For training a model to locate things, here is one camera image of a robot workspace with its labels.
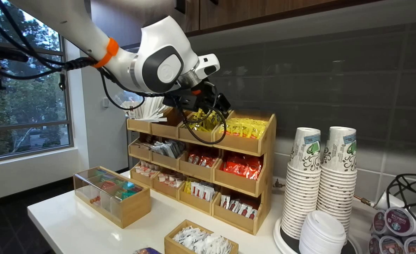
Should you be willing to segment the heap of large red packets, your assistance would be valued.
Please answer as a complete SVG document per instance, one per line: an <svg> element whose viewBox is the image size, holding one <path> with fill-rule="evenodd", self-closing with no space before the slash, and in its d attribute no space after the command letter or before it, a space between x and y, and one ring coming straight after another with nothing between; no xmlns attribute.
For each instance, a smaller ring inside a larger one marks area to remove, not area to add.
<svg viewBox="0 0 416 254"><path fill-rule="evenodd" d="M245 177L249 180L258 180L263 167L263 160L260 157L243 155L243 154L228 154L225 157L224 165L221 170Z"/></svg>

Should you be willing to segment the heap of tea bags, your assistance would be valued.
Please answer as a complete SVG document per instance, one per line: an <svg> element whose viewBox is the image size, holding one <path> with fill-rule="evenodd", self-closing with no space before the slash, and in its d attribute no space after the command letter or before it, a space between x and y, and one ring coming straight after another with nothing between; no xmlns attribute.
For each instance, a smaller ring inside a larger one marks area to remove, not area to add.
<svg viewBox="0 0 416 254"><path fill-rule="evenodd" d="M119 200L124 200L131 197L143 190L142 187L132 183L130 181L123 180L103 169L97 169L95 171L94 183L102 191L115 196Z"/></svg>

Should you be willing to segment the heap of white packets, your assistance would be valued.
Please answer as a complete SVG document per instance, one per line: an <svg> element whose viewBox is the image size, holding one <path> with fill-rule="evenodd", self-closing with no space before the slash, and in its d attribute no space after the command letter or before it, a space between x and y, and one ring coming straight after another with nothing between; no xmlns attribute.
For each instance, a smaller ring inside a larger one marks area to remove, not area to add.
<svg viewBox="0 0 416 254"><path fill-rule="evenodd" d="M233 249L227 238L193 226L184 227L172 239L196 254L230 254Z"/></svg>

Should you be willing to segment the stack of paper cups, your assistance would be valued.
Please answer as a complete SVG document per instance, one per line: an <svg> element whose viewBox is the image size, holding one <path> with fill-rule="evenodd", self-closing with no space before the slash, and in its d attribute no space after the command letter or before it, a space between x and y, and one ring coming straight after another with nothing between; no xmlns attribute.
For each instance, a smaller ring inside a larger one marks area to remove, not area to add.
<svg viewBox="0 0 416 254"><path fill-rule="evenodd" d="M281 229L300 239L306 216L316 210L321 179L320 130L299 127L296 130L287 164Z"/></svg>
<svg viewBox="0 0 416 254"><path fill-rule="evenodd" d="M321 157L316 209L336 218L349 234L356 188L356 129L332 126Z"/></svg>

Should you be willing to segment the row of yellow white packets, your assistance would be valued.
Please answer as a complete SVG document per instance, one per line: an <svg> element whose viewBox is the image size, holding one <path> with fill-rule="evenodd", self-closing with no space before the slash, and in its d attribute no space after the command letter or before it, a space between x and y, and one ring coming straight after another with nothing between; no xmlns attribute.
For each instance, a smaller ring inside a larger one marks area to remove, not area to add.
<svg viewBox="0 0 416 254"><path fill-rule="evenodd" d="M197 181L194 179L187 180L184 183L184 193L190 194L205 201L212 201L215 197L216 190L212 183Z"/></svg>

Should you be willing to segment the heap of small red packets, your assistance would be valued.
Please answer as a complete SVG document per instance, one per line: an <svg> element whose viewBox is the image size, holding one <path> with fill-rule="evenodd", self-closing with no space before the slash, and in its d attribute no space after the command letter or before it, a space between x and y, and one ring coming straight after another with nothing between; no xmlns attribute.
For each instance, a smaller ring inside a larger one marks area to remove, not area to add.
<svg viewBox="0 0 416 254"><path fill-rule="evenodd" d="M206 168L212 168L216 163L218 157L214 154L202 151L190 151L187 162Z"/></svg>

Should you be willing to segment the stack of white cup lids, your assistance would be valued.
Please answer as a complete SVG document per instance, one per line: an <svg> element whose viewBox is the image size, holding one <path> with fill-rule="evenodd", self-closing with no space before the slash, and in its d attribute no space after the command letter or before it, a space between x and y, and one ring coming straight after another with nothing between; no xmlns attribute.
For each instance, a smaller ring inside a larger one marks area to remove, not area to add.
<svg viewBox="0 0 416 254"><path fill-rule="evenodd" d="M347 241L344 226L326 212L310 212L300 233L300 254L341 254Z"/></svg>

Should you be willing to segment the row of red white packets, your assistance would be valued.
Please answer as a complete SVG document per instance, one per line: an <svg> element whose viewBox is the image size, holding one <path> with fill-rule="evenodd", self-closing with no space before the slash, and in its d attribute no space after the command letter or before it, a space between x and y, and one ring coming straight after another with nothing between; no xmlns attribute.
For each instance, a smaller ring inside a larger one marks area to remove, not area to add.
<svg viewBox="0 0 416 254"><path fill-rule="evenodd" d="M220 196L220 206L228 211L254 220L258 214L260 200L239 195L222 194Z"/></svg>

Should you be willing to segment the heap of yellow packets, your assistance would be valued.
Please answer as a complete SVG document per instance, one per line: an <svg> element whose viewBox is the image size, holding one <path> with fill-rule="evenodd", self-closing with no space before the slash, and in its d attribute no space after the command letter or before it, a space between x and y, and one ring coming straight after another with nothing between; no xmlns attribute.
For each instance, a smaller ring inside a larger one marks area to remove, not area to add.
<svg viewBox="0 0 416 254"><path fill-rule="evenodd" d="M202 109L195 113L191 113L187 117L188 126L193 131L212 132L217 126L223 126L225 117L211 110L210 114L206 114Z"/></svg>

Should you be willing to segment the heap of black packets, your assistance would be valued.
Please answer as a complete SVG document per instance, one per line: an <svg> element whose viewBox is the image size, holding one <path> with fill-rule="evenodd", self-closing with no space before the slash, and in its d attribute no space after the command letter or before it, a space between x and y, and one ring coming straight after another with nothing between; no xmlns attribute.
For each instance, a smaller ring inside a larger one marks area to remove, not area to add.
<svg viewBox="0 0 416 254"><path fill-rule="evenodd" d="M150 146L150 151L161 154L170 158L179 158L185 150L186 145L182 141L168 139L164 141L155 141Z"/></svg>

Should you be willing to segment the wooden wall cabinets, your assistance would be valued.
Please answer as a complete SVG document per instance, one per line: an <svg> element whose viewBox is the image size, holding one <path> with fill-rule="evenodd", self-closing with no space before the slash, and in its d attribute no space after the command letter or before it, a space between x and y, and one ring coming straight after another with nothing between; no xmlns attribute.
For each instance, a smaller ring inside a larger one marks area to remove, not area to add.
<svg viewBox="0 0 416 254"><path fill-rule="evenodd" d="M92 21L127 42L140 30L171 16L185 33L208 34L382 0L84 0Z"/></svg>

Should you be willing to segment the heap of creamer cups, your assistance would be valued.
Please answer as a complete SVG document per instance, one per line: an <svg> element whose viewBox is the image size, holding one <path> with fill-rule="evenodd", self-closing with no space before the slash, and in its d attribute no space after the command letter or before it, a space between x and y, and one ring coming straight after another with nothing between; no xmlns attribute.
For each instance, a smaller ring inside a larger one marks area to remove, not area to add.
<svg viewBox="0 0 416 254"><path fill-rule="evenodd" d="M161 166L140 160L134 167L133 171L146 177L153 177L161 170Z"/></svg>
<svg viewBox="0 0 416 254"><path fill-rule="evenodd" d="M156 178L158 182L173 188L179 188L185 180L185 176L180 172L158 173Z"/></svg>

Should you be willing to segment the round white cup carousel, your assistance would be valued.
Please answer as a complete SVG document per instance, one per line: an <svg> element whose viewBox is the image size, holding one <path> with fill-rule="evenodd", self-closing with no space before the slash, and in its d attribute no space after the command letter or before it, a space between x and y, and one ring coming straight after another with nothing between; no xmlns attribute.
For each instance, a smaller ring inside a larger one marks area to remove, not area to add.
<svg viewBox="0 0 416 254"><path fill-rule="evenodd" d="M281 229L282 219L278 218L274 225L274 241L282 254L300 254L299 241L285 234ZM365 254L358 241L350 236L343 246L341 254Z"/></svg>

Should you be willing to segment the wooden box with clear lid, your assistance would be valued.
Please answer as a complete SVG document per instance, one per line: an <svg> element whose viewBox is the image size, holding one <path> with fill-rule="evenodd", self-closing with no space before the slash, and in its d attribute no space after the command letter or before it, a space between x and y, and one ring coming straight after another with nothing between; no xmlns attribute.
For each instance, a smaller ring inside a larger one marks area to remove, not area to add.
<svg viewBox="0 0 416 254"><path fill-rule="evenodd" d="M123 180L130 181L143 188L143 190L124 200L102 191L94 183L95 171L103 169ZM74 193L84 203L95 209L120 228L126 228L151 211L150 187L132 180L128 177L111 171L105 167L97 166L73 175Z"/></svg>

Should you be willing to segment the bundle of white stir sticks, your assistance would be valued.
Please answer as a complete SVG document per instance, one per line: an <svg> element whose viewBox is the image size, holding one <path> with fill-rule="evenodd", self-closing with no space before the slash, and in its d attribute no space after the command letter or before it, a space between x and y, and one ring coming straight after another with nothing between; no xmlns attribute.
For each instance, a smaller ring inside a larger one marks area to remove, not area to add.
<svg viewBox="0 0 416 254"><path fill-rule="evenodd" d="M165 97L146 97L145 101L124 101L121 106L127 108L126 114L132 120L143 122L166 122L165 111L169 108L163 101Z"/></svg>

